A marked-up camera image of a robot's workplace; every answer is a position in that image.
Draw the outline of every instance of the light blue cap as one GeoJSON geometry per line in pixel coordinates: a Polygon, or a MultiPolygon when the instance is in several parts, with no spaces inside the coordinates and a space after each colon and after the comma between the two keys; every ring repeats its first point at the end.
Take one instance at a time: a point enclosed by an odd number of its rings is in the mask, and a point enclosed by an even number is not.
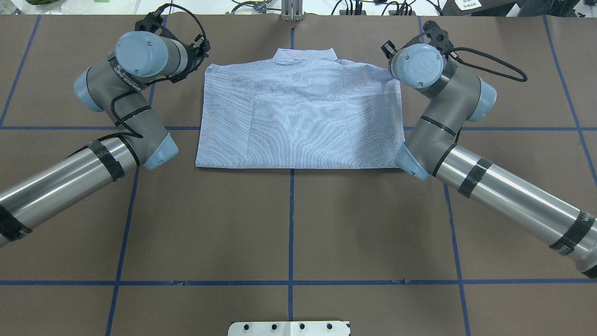
{"type": "Polygon", "coordinates": [[[479,102],[473,114],[467,119],[468,121],[479,121],[485,117],[487,112],[493,107],[497,99],[497,91],[493,86],[485,83],[481,77],[477,77],[481,81],[481,94],[479,95],[479,102]]]}
{"type": "Polygon", "coordinates": [[[439,51],[429,44],[417,43],[402,49],[392,59],[392,75],[407,86],[425,88],[437,82],[444,71],[439,51]]]}
{"type": "Polygon", "coordinates": [[[170,136],[170,133],[166,135],[162,143],[159,144],[158,148],[143,164],[145,168],[149,170],[156,169],[161,166],[164,162],[175,157],[179,153],[179,148],[170,136]]]}
{"type": "Polygon", "coordinates": [[[408,150],[405,143],[403,143],[398,150],[398,153],[394,158],[394,162],[398,168],[413,175],[419,180],[425,180],[429,177],[429,173],[427,173],[425,168],[423,168],[417,159],[414,158],[413,154],[410,152],[410,150],[408,150]]]}
{"type": "Polygon", "coordinates": [[[151,77],[168,63],[168,47],[164,40],[150,32],[128,32],[118,39],[116,60],[129,74],[151,77]]]}
{"type": "Polygon", "coordinates": [[[104,110],[101,107],[97,106],[97,104],[93,101],[93,98],[91,98],[91,94],[89,93],[89,88],[87,87],[87,72],[89,72],[89,69],[91,68],[85,70],[85,72],[80,74],[80,76],[75,80],[73,89],[75,91],[76,97],[79,99],[80,102],[85,104],[85,106],[87,106],[88,109],[95,112],[101,112],[104,110]]]}

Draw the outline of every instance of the shirt collar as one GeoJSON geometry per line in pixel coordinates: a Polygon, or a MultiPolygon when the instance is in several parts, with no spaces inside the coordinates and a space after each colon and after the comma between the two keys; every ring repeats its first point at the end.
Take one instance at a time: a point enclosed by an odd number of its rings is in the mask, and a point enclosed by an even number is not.
{"type": "Polygon", "coordinates": [[[276,51],[273,56],[276,61],[289,61],[289,60],[304,60],[304,59],[318,59],[318,60],[338,60],[336,52],[333,48],[328,50],[295,50],[295,49],[281,49],[276,51]]]}

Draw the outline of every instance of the paper label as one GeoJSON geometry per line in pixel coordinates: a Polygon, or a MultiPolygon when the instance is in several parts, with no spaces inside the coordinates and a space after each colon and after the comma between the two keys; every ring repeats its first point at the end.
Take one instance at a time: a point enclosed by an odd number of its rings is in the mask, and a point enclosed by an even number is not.
{"type": "Polygon", "coordinates": [[[454,0],[456,2],[456,6],[460,8],[461,11],[471,10],[473,8],[481,7],[481,3],[479,0],[454,0]]]}

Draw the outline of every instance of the robotic arm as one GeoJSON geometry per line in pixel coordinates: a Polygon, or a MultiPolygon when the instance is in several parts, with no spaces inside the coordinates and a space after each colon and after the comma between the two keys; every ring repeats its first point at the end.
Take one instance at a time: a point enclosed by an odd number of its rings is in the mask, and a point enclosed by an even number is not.
{"type": "MultiPolygon", "coordinates": [[[[597,279],[595,217],[457,145],[463,123],[481,120],[497,93],[448,57],[454,48],[445,30],[433,21],[423,29],[399,50],[390,41],[381,48],[392,75],[431,100],[396,155],[398,167],[421,180],[433,175],[464,197],[520,223],[552,250],[571,258],[585,276],[597,279]],[[418,43],[422,35],[431,42],[418,43]]],[[[524,73],[510,67],[523,75],[520,81],[526,80],[524,73]]]]}
{"type": "Polygon", "coordinates": [[[137,166],[152,170],[178,154],[178,147],[141,91],[158,81],[176,83],[199,67],[210,49],[197,18],[173,4],[160,6],[120,37],[106,60],[75,81],[77,98],[92,111],[106,111],[119,132],[94,140],[49,169],[0,192],[0,247],[116,182],[137,166]],[[195,18],[201,33],[186,45],[163,27],[161,13],[177,7],[195,18]],[[160,35],[155,32],[161,29],[160,35]]]}

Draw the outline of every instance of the folded shirt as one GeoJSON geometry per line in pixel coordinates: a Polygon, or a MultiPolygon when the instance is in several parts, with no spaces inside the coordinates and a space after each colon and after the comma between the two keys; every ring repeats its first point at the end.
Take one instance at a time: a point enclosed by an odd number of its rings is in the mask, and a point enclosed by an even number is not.
{"type": "Polygon", "coordinates": [[[396,167],[403,142],[399,82],[333,49],[205,70],[197,167],[396,167]]]}

